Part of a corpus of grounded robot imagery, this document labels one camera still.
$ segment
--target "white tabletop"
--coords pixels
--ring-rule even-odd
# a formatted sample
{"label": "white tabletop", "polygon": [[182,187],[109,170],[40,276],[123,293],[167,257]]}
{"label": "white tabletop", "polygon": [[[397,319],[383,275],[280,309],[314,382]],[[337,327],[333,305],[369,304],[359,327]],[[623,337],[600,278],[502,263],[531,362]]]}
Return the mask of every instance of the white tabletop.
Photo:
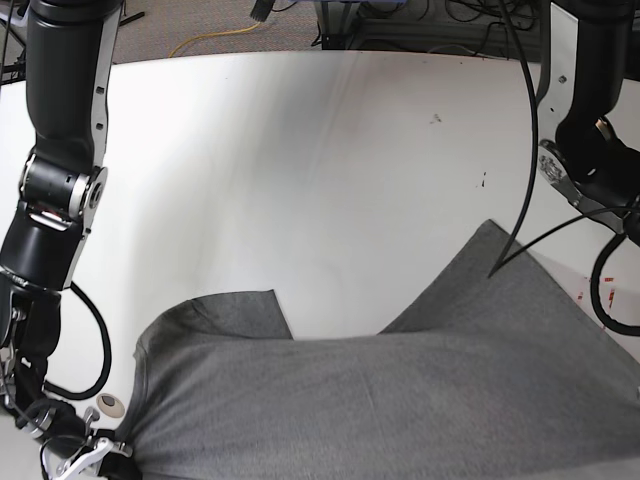
{"label": "white tabletop", "polygon": [[[626,82],[610,118],[636,148],[639,110],[640,86]],[[529,106],[516,62],[305,52],[129,64],[113,69],[109,111],[109,183],[75,280],[106,318],[105,392],[125,403],[135,342],[165,309],[275,289],[298,339],[376,333],[484,220],[510,230],[527,182]],[[33,141],[24,85],[5,87],[0,232]],[[575,214],[538,177],[521,239]],[[536,257],[587,304],[585,277],[610,237],[584,221]],[[623,245],[605,274],[615,279],[603,285],[605,298],[616,289],[612,314],[634,323],[640,249]],[[623,342],[640,357],[638,341]],[[51,379],[88,387],[100,351],[89,312],[65,294]]]}

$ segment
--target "gray fabric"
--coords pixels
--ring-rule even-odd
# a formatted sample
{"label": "gray fabric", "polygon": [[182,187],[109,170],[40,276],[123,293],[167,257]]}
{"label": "gray fabric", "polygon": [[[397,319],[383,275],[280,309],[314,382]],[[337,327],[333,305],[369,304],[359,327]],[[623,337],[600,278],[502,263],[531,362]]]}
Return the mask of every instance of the gray fabric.
{"label": "gray fabric", "polygon": [[144,478],[634,471],[640,367],[531,257],[487,280],[505,239],[484,224],[385,335],[289,340],[272,292],[165,313],[140,338],[119,432]]}

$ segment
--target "small dark spot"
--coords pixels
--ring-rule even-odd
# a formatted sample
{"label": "small dark spot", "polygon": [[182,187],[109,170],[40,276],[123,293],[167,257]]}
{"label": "small dark spot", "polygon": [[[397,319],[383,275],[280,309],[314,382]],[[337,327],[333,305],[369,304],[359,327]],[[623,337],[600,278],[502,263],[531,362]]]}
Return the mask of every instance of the small dark spot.
{"label": "small dark spot", "polygon": [[104,402],[104,404],[105,404],[107,407],[115,407],[115,405],[116,405],[116,400],[115,400],[115,398],[113,398],[113,397],[112,397],[112,396],[110,396],[110,395],[103,395],[103,396],[102,396],[102,401]]}

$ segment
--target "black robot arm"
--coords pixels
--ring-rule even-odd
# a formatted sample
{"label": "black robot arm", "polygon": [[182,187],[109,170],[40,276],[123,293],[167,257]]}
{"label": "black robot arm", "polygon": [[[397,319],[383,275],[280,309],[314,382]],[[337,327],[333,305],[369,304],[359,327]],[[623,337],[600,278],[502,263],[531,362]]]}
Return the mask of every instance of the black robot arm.
{"label": "black robot arm", "polygon": [[[26,87],[36,140],[0,250],[0,392],[16,427],[45,443],[43,475],[51,478],[81,470],[140,478],[130,449],[113,432],[90,428],[97,412],[80,418],[50,395],[81,400],[100,391],[110,368],[106,327],[105,365],[93,388],[73,394],[45,380],[60,337],[60,292],[72,287],[107,180],[107,88],[121,9],[122,0],[30,3]],[[56,472],[50,452],[73,461]]]}
{"label": "black robot arm", "polygon": [[[632,206],[640,194],[640,154],[606,117],[622,88],[634,10],[633,0],[553,0],[544,9],[538,165],[583,213]],[[596,220],[640,241],[626,217]]]}

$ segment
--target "yellow cable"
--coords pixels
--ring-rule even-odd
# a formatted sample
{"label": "yellow cable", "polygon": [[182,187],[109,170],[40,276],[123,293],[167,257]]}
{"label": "yellow cable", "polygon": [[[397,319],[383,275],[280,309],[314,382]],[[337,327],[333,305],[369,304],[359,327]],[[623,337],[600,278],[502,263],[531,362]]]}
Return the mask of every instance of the yellow cable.
{"label": "yellow cable", "polygon": [[250,32],[251,30],[255,30],[259,26],[260,26],[260,23],[256,23],[255,25],[252,25],[252,26],[250,26],[248,28],[243,28],[243,29],[240,29],[240,30],[229,30],[228,32],[214,32],[214,33],[205,33],[204,35],[198,35],[197,37],[193,37],[193,38],[190,38],[189,40],[185,40],[180,45],[178,45],[176,48],[174,48],[171,51],[171,53],[169,54],[169,58],[173,58],[175,56],[175,54],[178,53],[178,51],[181,48],[186,47],[187,45],[189,45],[192,42],[195,42],[195,41],[198,41],[198,40],[202,40],[203,38],[223,37],[225,35],[237,35],[239,33],[247,33],[247,32]]}

